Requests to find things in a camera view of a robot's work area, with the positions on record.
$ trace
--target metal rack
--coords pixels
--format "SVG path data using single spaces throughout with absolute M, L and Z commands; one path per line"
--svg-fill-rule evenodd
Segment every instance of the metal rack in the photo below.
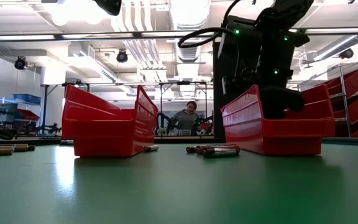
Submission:
M 346 95 L 346 87 L 345 87 L 344 75 L 346 73 L 354 71 L 356 69 L 358 69 L 358 62 L 354 62 L 354 63 L 339 63 L 339 64 L 334 65 L 331 68 L 327 69 L 325 72 L 313 75 L 308 80 L 297 84 L 298 90 L 304 90 L 304 86 L 307 83 L 312 83 L 314 85 L 318 85 L 319 84 L 318 81 L 316 81 L 314 79 L 320 77 L 321 75 L 325 75 L 325 74 L 328 74 L 329 72 L 331 72 L 331 76 L 333 76 L 331 79 L 333 79 L 333 78 L 337 78 L 337 77 L 335 77 L 335 74 L 339 74 L 339 77 L 340 77 L 340 80 L 341 80 L 341 86 L 342 86 L 342 93 L 331 95 L 330 97 L 331 98 L 335 98 L 335 97 L 339 97 L 339 96 L 343 97 L 344 110 L 345 110 L 346 117 L 345 118 L 337 118 L 337 119 L 335 119 L 335 121 L 346 121 L 346 123 L 347 123 L 347 132 L 349 134 L 349 138 L 351 138 L 351 136 L 352 136 L 352 124 L 351 124 L 351 121 L 350 121 L 350 118 L 349 118 L 349 109 L 348 109 L 348 104 L 347 104 L 347 97 L 348 96 Z
M 30 102 L 26 102 L 24 100 L 20 100 L 20 99 L 9 99 L 9 98 L 5 98 L 5 97 L 0 97 L 0 101 L 2 103 L 17 103 L 18 105 L 23 105 L 25 106 L 25 109 L 28 110 L 29 106 L 39 106 L 39 113 L 40 113 L 40 117 L 41 117 L 41 104 L 36 104 L 36 103 L 30 103 Z M 24 120 L 24 119 L 17 119 L 18 121 L 28 121 L 28 120 Z
M 131 83 L 62 83 L 62 84 L 56 84 L 56 85 L 41 85 L 42 87 L 45 88 L 45 92 L 44 92 L 44 112 L 42 113 L 43 118 L 42 118 L 42 125 L 41 127 L 45 127 L 45 118 L 46 118 L 46 114 L 47 114 L 47 99 L 48 99 L 48 95 L 51 94 L 52 91 L 54 91 L 54 89 L 56 89 L 57 87 L 64 87 L 66 88 L 67 85 L 74 85 L 76 87 L 86 87 L 86 91 L 88 93 L 92 92 L 92 87 L 98 87 L 98 86 L 132 86 L 135 87 L 137 85 L 142 85 L 142 86 L 155 86 L 160 88 L 160 92 L 161 92 L 161 97 L 159 100 L 156 100 L 156 102 L 160 103 L 160 110 L 163 110 L 163 101 L 164 102 L 169 102 L 172 100 L 163 100 L 162 95 L 169 89 L 171 88 L 173 85 L 195 85 L 195 90 L 201 90 L 202 92 L 205 93 L 205 116 L 207 117 L 208 114 L 208 104 L 207 102 L 213 99 L 208 99 L 207 96 L 207 90 L 212 90 L 213 89 L 213 82 L 154 82 L 154 83 L 149 83 L 149 82 L 131 82 Z

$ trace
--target white wall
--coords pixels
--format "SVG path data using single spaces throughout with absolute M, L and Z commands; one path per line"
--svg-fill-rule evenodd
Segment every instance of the white wall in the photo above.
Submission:
M 0 97 L 12 99 L 13 94 L 18 93 L 42 96 L 40 75 L 36 73 L 34 78 L 33 70 L 20 72 L 12 62 L 0 58 Z M 19 105 L 18 108 L 25 109 L 25 106 Z M 40 116 L 39 106 L 29 106 L 29 110 Z

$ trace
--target ceiling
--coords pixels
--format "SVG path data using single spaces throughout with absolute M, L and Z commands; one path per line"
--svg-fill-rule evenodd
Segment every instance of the ceiling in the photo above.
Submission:
M 52 32 L 81 33 L 81 32 L 114 32 L 111 26 L 111 19 L 104 15 L 99 24 L 89 25 L 84 20 L 68 21 L 64 26 L 56 26 L 52 21 L 52 15 L 45 5 L 31 4 L 7 6 L 0 5 L 0 34 L 43 34 Z M 211 0 L 210 15 L 208 27 L 220 26 L 224 13 L 232 1 Z M 232 10 L 231 14 L 255 19 L 259 12 L 265 7 L 269 7 L 272 0 L 259 0 L 256 5 L 251 4 L 251 0 L 240 1 Z M 167 11 L 166 0 L 151 0 L 152 11 L 151 19 L 154 30 L 170 30 L 170 18 Z M 354 4 L 347 4 L 346 0 L 316 0 L 315 4 L 308 11 L 307 15 L 300 20 L 295 27 L 355 27 L 358 26 L 358 1 Z M 332 43 L 340 36 L 311 36 L 310 42 L 296 49 L 295 55 L 301 55 L 303 52 L 313 52 L 322 49 Z M 72 55 L 68 53 L 69 42 L 21 42 L 21 43 L 0 43 L 0 50 L 9 55 L 10 50 L 19 49 L 44 49 L 53 55 L 56 55 L 61 61 L 71 64 Z M 122 41 L 91 41 L 81 42 L 84 49 L 92 46 L 96 51 L 98 60 L 116 73 L 123 82 L 136 82 L 138 77 L 137 62 L 131 55 L 126 63 L 118 63 L 116 55 L 119 49 L 124 49 Z M 158 52 L 162 58 L 163 64 L 167 68 L 167 78 L 174 80 L 177 78 L 177 58 L 175 55 L 175 46 L 169 40 L 157 40 Z M 358 44 L 352 49 L 358 52 Z M 198 75 L 208 80 L 212 77 L 213 55 L 212 45 L 206 44 L 201 49 L 200 66 Z M 328 59 L 325 62 L 315 63 L 314 68 L 318 66 L 326 67 L 332 63 L 338 62 L 338 59 Z M 86 68 L 74 65 L 75 69 L 70 70 L 69 77 L 81 77 L 84 73 L 89 73 Z M 302 69 L 299 66 L 299 60 L 293 60 L 294 79 L 304 80 L 313 74 L 310 70 Z

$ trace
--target ceiling duct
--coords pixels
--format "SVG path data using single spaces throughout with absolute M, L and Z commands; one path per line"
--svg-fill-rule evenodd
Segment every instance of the ceiling duct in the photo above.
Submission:
M 207 26 L 211 0 L 169 0 L 168 6 L 173 30 L 198 30 Z M 175 44 L 175 49 L 177 60 L 187 62 L 177 65 L 179 78 L 194 80 L 200 65 L 190 63 L 199 60 L 201 47 L 181 49 Z M 194 90 L 194 85 L 180 86 L 184 97 L 193 97 Z
M 319 60 L 324 60 L 324 59 L 330 58 L 332 56 L 335 56 L 335 55 L 349 49 L 350 47 L 352 47 L 356 44 L 358 44 L 358 35 L 342 36 L 338 40 L 335 40 L 331 44 L 329 44 L 329 45 L 323 47 L 321 50 L 317 51 L 314 54 L 314 60 L 319 61 Z
M 211 0 L 169 0 L 169 13 L 173 30 L 198 30 L 205 28 L 209 18 Z M 201 47 L 181 49 L 176 46 L 182 62 L 195 62 Z

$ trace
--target shelf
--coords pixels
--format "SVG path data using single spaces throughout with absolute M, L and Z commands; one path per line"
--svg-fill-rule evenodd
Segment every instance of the shelf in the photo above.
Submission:
M 331 104 L 333 106 L 335 118 L 342 119 L 346 117 L 343 98 L 331 99 Z M 347 110 L 350 122 L 354 124 L 358 121 L 358 95 L 352 96 L 347 99 Z
M 335 122 L 346 121 L 346 118 L 335 118 Z
M 39 104 L 29 103 L 29 102 L 19 100 L 19 99 L 9 99 L 9 98 L 5 98 L 5 97 L 0 97 L 0 101 L 5 102 L 5 103 L 17 103 L 18 105 L 25 105 L 25 106 L 41 106 Z

